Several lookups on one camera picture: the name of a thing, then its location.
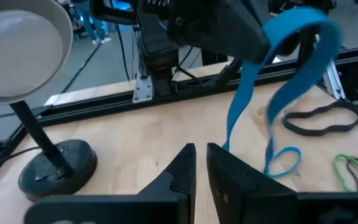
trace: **blue strap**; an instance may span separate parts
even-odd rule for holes
[[[260,69],[265,65],[266,60],[272,58],[275,49],[287,37],[299,30],[315,25],[319,25],[320,31],[320,41],[317,48],[309,60],[300,68],[298,74],[286,82],[286,84],[273,95],[266,110],[265,117],[267,119],[267,130],[270,139],[265,153],[264,174],[271,178],[280,177],[293,171],[301,161],[301,151],[296,147],[286,147],[276,155],[274,154],[273,121],[286,105],[308,91],[324,75],[328,63],[336,57],[341,45],[341,36],[337,27],[323,13],[302,7],[285,11],[269,20],[263,26],[263,31],[270,41],[271,49],[265,61],[261,64],[243,62],[240,84],[227,114],[227,135],[223,148],[228,151],[230,148],[231,131],[252,97],[254,81]],[[298,160],[295,165],[280,174],[270,174],[269,164],[271,161],[286,152],[295,152],[298,154]]]

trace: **wooden tabletop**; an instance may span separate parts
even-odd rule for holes
[[[216,73],[217,71],[212,68],[208,72]],[[264,166],[268,136],[264,122],[254,116],[255,111],[267,104],[280,85],[282,83],[255,87],[250,105],[233,130],[231,153],[258,170]],[[114,86],[110,85],[110,92],[115,91]],[[96,151],[99,159],[96,172],[78,192],[86,195],[136,194],[164,170],[186,143],[195,143],[195,222],[213,224],[218,223],[218,218],[208,183],[206,144],[224,143],[227,110],[233,94],[234,92],[222,93],[153,106],[51,126],[45,130],[53,142],[82,139]],[[325,92],[314,87],[307,93],[297,110],[308,111],[333,101]],[[349,124],[353,120],[354,115],[350,111],[335,109],[320,116],[296,121],[296,124],[304,128],[323,128],[332,124]],[[296,146],[303,153],[302,162],[296,172],[277,181],[297,191],[342,191],[331,162],[339,153],[358,157],[358,126],[348,133],[327,134],[314,138],[291,133],[277,123],[275,136],[276,151],[283,146]],[[27,136],[15,152],[32,146],[35,146],[35,142]],[[20,192],[17,180],[23,167],[38,152],[31,151],[15,157],[0,168],[0,223],[22,223],[23,214],[31,203]],[[286,154],[272,164],[271,170],[283,171],[291,167],[295,160],[295,155]],[[350,176],[345,172],[344,164],[341,170],[349,185],[354,186]]]

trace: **lamp base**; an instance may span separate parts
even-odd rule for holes
[[[89,181],[96,169],[98,158],[85,141],[63,141],[57,144],[57,148],[74,170],[74,174],[64,177],[49,162],[44,152],[36,155],[19,177],[19,188],[33,202],[49,195],[77,192]]]

